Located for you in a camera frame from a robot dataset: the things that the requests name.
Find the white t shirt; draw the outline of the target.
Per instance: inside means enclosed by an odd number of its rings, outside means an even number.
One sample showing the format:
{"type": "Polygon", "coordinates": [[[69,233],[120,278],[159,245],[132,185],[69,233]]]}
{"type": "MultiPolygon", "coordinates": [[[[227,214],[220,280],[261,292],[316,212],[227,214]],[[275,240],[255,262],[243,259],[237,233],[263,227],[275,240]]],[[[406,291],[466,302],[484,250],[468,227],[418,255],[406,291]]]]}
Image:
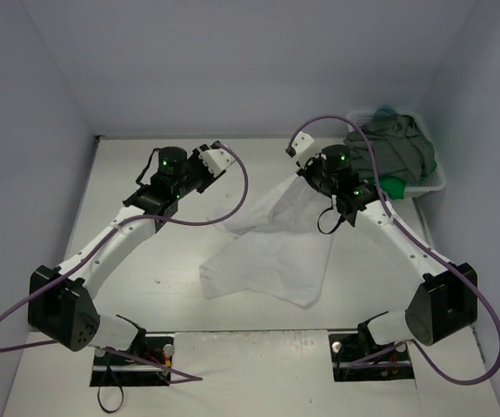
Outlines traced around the white t shirt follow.
{"type": "Polygon", "coordinates": [[[208,299],[244,290],[300,308],[320,298],[333,235],[317,230],[330,200],[291,175],[217,228],[233,239],[199,267],[208,299]]]}

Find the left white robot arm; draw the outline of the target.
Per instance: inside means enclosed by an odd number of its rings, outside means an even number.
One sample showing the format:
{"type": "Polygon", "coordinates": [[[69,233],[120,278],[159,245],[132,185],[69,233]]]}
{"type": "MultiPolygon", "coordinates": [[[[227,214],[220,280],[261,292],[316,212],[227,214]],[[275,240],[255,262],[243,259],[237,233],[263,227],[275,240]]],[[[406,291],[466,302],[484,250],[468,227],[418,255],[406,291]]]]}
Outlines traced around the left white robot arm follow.
{"type": "Polygon", "coordinates": [[[54,268],[39,267],[30,278],[28,323],[53,341],[77,352],[86,347],[113,348],[123,363],[144,356],[143,330],[130,319],[97,312],[94,300],[115,269],[175,215],[179,201],[204,192],[234,162],[219,142],[192,152],[178,147],[155,149],[157,171],[137,190],[95,239],[54,268]]]}

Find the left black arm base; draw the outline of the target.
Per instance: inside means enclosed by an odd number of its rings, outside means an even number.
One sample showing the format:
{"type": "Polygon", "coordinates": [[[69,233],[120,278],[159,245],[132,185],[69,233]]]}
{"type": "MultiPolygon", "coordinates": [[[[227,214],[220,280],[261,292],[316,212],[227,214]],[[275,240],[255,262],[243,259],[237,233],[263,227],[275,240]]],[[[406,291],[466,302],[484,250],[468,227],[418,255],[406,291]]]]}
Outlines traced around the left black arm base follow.
{"type": "Polygon", "coordinates": [[[134,360],[118,354],[100,351],[94,354],[90,386],[97,389],[97,404],[104,414],[117,413],[125,402],[125,389],[129,387],[168,387],[175,353],[173,334],[147,334],[145,347],[134,360]]]}

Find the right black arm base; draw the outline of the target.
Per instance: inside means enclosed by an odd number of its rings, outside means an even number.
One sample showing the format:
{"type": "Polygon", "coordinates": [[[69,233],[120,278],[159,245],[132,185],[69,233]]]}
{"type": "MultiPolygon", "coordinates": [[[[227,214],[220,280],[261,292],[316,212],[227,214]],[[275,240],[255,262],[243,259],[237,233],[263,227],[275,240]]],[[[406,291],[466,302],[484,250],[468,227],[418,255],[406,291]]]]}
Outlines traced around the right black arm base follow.
{"type": "Polygon", "coordinates": [[[414,380],[408,348],[374,342],[367,327],[370,322],[361,322],[351,331],[328,333],[334,382],[414,380]]]}

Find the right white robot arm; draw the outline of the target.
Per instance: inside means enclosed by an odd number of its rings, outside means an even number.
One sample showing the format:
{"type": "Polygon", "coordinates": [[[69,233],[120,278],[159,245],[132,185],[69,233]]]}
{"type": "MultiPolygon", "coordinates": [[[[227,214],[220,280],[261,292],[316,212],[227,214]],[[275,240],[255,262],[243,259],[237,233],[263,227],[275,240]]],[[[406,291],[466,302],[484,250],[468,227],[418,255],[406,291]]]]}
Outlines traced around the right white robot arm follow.
{"type": "Polygon", "coordinates": [[[468,263],[448,268],[451,261],[428,247],[410,228],[397,226],[399,216],[382,201],[374,183],[360,179],[350,166],[350,150],[342,144],[319,149],[297,145],[291,152],[297,171],[316,192],[331,199],[338,223],[347,222],[365,233],[402,271],[411,285],[407,308],[385,312],[359,327],[358,352],[375,358],[387,345],[414,339],[425,346],[468,327],[477,320],[477,273],[468,263]]]}

